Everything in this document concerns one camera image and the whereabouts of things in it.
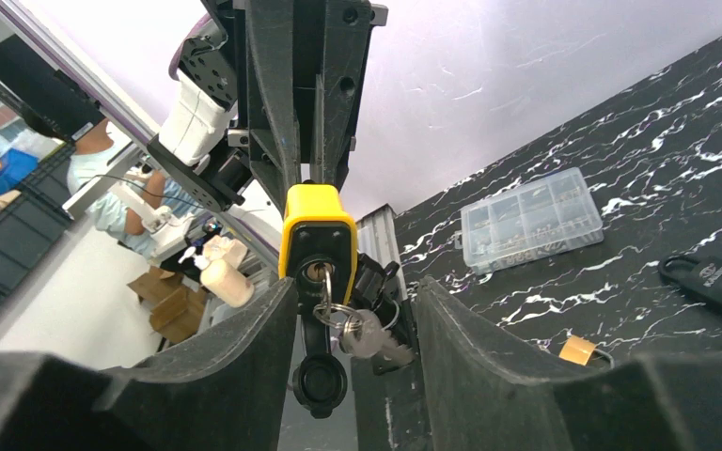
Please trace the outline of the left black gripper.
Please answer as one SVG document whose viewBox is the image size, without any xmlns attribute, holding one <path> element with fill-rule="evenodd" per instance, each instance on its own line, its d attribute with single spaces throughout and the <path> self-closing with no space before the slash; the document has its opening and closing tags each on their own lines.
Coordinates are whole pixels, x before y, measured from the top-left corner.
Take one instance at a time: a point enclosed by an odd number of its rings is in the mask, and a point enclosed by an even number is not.
<svg viewBox="0 0 722 451">
<path fill-rule="evenodd" d="M 374 1 L 206 1 L 236 71 L 249 166 L 279 211 L 306 179 L 343 185 L 355 147 Z M 301 167 L 309 171 L 307 178 Z"/>
</svg>

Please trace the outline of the yellow padlock with keys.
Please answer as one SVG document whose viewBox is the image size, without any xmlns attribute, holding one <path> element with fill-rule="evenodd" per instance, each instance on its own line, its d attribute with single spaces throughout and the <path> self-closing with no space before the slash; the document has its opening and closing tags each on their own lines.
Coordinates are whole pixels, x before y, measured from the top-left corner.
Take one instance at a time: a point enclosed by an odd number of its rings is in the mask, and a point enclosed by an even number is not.
<svg viewBox="0 0 722 451">
<path fill-rule="evenodd" d="M 329 417 L 348 391 L 333 340 L 352 357 L 371 360 L 376 375 L 415 360 L 413 316 L 396 286 L 400 264 L 359 251 L 357 225 L 335 187 L 289 189 L 278 272 L 297 286 L 306 355 L 291 386 L 314 418 Z"/>
</svg>

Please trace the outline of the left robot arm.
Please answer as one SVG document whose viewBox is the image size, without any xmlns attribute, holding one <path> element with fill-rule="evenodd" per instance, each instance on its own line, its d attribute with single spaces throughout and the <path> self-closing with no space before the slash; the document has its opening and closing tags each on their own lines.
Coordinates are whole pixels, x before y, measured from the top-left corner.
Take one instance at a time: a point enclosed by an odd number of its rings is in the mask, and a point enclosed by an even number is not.
<svg viewBox="0 0 722 451">
<path fill-rule="evenodd" d="M 171 63 L 178 99 L 148 154 L 208 210 L 242 203 L 237 159 L 275 207 L 302 183 L 347 178 L 371 35 L 371 1 L 208 1 Z"/>
</svg>

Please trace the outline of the small brass padlock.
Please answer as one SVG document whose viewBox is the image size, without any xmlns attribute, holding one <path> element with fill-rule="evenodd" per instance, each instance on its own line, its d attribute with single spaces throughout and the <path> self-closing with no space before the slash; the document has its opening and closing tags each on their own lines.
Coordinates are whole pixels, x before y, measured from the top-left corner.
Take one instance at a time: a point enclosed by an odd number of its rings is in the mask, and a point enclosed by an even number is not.
<svg viewBox="0 0 722 451">
<path fill-rule="evenodd" d="M 568 337 L 558 357 L 581 366 L 586 366 L 592 358 L 598 357 L 604 360 L 609 367 L 615 366 L 615 360 L 608 352 L 600 350 L 593 342 L 576 335 Z"/>
</svg>

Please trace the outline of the black padlock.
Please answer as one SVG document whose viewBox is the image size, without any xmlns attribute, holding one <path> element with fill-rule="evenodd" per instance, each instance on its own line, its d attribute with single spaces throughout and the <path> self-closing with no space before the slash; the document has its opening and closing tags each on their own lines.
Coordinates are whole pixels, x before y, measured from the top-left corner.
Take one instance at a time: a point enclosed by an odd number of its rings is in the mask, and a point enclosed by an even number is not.
<svg viewBox="0 0 722 451">
<path fill-rule="evenodd" d="M 689 300 L 722 316 L 722 258 L 673 255 L 659 263 L 658 272 Z"/>
</svg>

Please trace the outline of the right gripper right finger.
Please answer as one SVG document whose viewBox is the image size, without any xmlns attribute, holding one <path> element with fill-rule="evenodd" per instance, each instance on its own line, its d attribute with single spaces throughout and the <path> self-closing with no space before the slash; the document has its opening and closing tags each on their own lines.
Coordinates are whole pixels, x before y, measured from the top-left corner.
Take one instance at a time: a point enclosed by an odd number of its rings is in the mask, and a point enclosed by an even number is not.
<svg viewBox="0 0 722 451">
<path fill-rule="evenodd" d="M 722 450 L 722 354 L 583 367 L 493 325 L 430 277 L 414 311 L 437 450 Z"/>
</svg>

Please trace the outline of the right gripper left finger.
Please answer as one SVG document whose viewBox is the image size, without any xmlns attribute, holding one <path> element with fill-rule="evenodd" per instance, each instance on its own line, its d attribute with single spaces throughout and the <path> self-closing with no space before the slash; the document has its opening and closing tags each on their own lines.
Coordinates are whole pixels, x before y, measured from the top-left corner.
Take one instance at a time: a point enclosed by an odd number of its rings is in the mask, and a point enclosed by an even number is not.
<svg viewBox="0 0 722 451">
<path fill-rule="evenodd" d="M 296 316 L 284 278 L 133 367 L 0 352 L 0 450 L 274 450 Z"/>
</svg>

